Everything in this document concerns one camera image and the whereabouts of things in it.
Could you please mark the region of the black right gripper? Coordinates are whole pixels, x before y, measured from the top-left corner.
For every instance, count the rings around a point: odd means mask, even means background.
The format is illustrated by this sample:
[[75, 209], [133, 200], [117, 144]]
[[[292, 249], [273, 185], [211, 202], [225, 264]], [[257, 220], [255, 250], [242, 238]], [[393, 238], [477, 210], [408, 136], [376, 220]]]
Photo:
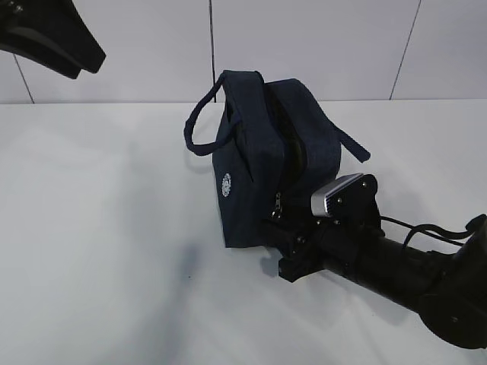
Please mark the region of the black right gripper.
[[293, 283], [323, 270], [342, 274], [342, 262], [332, 254], [332, 248], [342, 240], [341, 228], [340, 220], [324, 217], [265, 220], [259, 235], [265, 247], [277, 249], [281, 254], [279, 277]]

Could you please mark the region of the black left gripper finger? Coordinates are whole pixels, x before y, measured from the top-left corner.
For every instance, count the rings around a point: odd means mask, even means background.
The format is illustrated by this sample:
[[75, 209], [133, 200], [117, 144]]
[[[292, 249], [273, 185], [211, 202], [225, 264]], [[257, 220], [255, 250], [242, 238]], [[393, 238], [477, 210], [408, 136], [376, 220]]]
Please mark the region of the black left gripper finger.
[[8, 1], [7, 30], [29, 28], [46, 35], [69, 29], [82, 32], [81, 40], [72, 42], [72, 55], [81, 71], [99, 72], [106, 53], [95, 40], [72, 1]]
[[67, 78], [76, 79], [81, 66], [72, 55], [72, 42], [81, 39], [82, 32], [73, 29], [51, 36], [29, 28], [1, 30], [1, 50], [34, 61]]

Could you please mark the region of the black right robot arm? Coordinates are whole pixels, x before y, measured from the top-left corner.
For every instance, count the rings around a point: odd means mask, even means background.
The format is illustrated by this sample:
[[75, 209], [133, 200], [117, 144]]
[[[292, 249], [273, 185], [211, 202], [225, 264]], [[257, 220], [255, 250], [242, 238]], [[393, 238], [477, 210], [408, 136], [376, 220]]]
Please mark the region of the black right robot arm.
[[417, 313], [440, 339], [486, 347], [486, 217], [466, 226], [454, 253], [421, 251], [386, 238], [380, 224], [351, 219], [267, 221], [265, 246], [282, 255], [286, 281], [328, 270]]

